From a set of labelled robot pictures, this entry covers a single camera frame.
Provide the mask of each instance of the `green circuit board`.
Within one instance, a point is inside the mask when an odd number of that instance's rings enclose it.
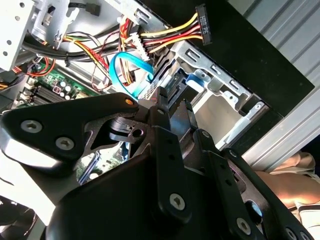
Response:
[[[96,94],[95,92],[74,82],[71,79],[66,78],[56,70],[52,70],[46,76],[38,77],[37,82],[40,83],[41,85],[46,86],[49,89],[54,89],[55,87],[58,87],[61,89],[61,91],[66,86],[69,86],[71,88],[69,92],[72,95],[72,98],[76,98],[77,95],[79,94],[81,95],[84,94],[84,95],[87,95],[88,97],[98,96],[98,94]]]

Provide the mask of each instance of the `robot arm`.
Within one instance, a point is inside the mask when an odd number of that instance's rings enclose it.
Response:
[[[48,240],[312,239],[241,156],[215,148],[189,103],[170,116],[163,88],[149,109],[114,93],[12,110],[0,136],[1,194],[35,209]],[[78,160],[119,141],[129,161],[78,186]]]

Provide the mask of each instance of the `bolt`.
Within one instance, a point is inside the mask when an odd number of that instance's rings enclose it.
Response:
[[[255,105],[255,109],[259,110],[262,107],[262,105],[260,103],[258,103],[257,105]]]
[[[303,231],[300,232],[301,237],[303,238],[303,240],[310,240],[310,238],[307,236],[307,234],[305,234]]]
[[[75,147],[75,143],[74,141],[72,141],[70,138],[68,137],[59,137],[56,141],[55,141],[55,145],[61,149],[61,150],[71,150]]]
[[[293,231],[291,231],[290,228],[286,227],[285,230],[286,230],[286,232],[288,233],[288,235],[290,236],[290,238],[291,238],[292,240],[297,240],[296,235],[294,234]]]
[[[41,65],[40,65],[39,63],[36,63],[34,66],[35,66],[35,68],[38,69],[38,70],[41,69]]]
[[[209,133],[207,133],[206,131],[202,131],[202,134],[203,134],[206,138],[210,138]]]
[[[125,102],[126,102],[127,104],[129,104],[129,105],[133,105],[133,104],[134,104],[134,102],[133,102],[131,99],[129,99],[129,98],[126,98],[126,99],[125,99]]]
[[[170,195],[170,204],[174,206],[175,209],[182,211],[186,207],[185,200],[176,193]]]
[[[229,153],[230,153],[230,155],[231,155],[232,157],[234,157],[234,158],[237,157],[237,154],[236,154],[234,151],[230,150]]]
[[[21,123],[20,127],[23,131],[31,134],[37,134],[43,128],[41,123],[35,120],[25,120]]]
[[[251,234],[251,229],[249,224],[241,217],[238,217],[236,219],[236,224],[238,225],[238,228],[244,232],[246,235],[250,235]]]

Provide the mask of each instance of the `capacitor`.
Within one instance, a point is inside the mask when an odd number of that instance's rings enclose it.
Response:
[[[66,82],[65,82],[65,81],[61,81],[61,82],[60,82],[60,86],[61,86],[61,87],[63,87],[63,88],[64,88],[66,85],[67,85],[67,84],[66,84]]]
[[[71,86],[66,86],[65,88],[64,88],[64,90],[66,91],[66,92],[70,92],[71,91]]]

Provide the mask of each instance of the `yellow wire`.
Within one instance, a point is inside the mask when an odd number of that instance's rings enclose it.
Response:
[[[184,28],[188,27],[189,25],[191,25],[194,22],[194,20],[196,20],[197,17],[198,17],[198,13],[195,13],[193,15],[193,17],[188,22],[186,22],[185,24],[183,24],[181,26],[177,26],[177,27],[174,27],[174,28],[170,28],[170,29],[167,29],[167,30],[164,30],[164,31],[158,31],[158,32],[144,32],[144,33],[141,33],[140,35],[143,36],[143,37],[154,37],[154,36],[173,33],[173,32],[176,32],[176,31],[179,31],[181,29],[184,29]]]
[[[121,39],[121,50],[123,52],[126,51],[126,49],[125,49],[125,41],[123,39]],[[126,79],[127,83],[128,84],[132,84],[131,76],[130,76],[130,72],[129,72],[128,61],[126,61],[126,60],[124,61],[123,69],[124,69],[125,79]]]
[[[101,65],[100,62],[97,61],[97,59],[91,54],[91,52],[89,52],[84,46],[82,46],[81,43],[77,42],[77,41],[74,41],[73,39],[70,39],[68,36],[67,37],[64,37],[64,40],[68,41],[68,42],[71,42],[71,43],[74,43],[75,45],[77,45],[79,48],[81,48],[83,51],[86,52],[86,54],[89,55],[89,57],[95,62],[96,66],[99,68],[99,70],[109,76],[109,73],[107,73],[107,71],[104,69],[104,67]]]
[[[169,44],[174,44],[176,42],[182,41],[182,40],[187,40],[187,39],[203,39],[202,36],[199,35],[191,35],[191,36],[183,36],[177,39],[173,39],[171,41],[167,41],[163,44],[161,44],[160,46],[156,47],[155,49],[152,49],[151,51],[149,51],[150,54],[155,53],[156,51],[164,48],[165,46],[169,45]]]

